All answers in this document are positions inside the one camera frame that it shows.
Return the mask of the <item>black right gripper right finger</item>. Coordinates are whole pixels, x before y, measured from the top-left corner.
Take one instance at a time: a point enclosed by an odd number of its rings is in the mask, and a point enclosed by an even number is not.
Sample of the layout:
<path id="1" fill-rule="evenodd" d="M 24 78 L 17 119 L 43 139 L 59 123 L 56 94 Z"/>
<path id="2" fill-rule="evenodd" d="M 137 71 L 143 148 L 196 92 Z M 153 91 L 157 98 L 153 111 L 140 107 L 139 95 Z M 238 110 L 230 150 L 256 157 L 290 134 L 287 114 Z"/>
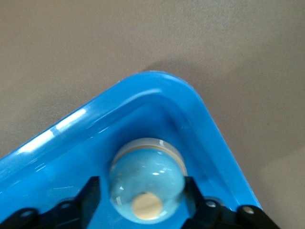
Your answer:
<path id="1" fill-rule="evenodd" d="M 183 229 L 280 229 L 257 206 L 240 205 L 233 211 L 217 198 L 204 196 L 193 177 L 185 177 L 185 193 L 190 217 Z"/>

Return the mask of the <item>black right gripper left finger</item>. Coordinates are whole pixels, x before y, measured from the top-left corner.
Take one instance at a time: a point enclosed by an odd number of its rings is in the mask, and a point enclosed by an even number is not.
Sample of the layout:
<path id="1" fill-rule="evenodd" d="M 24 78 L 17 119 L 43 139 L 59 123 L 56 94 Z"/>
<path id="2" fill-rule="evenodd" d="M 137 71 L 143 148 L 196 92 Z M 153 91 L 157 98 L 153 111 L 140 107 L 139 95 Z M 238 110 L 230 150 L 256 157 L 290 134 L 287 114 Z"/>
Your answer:
<path id="1" fill-rule="evenodd" d="M 2 229 L 86 229 L 101 200 L 100 178 L 91 177 L 73 198 L 40 213 L 21 208 L 0 223 Z"/>

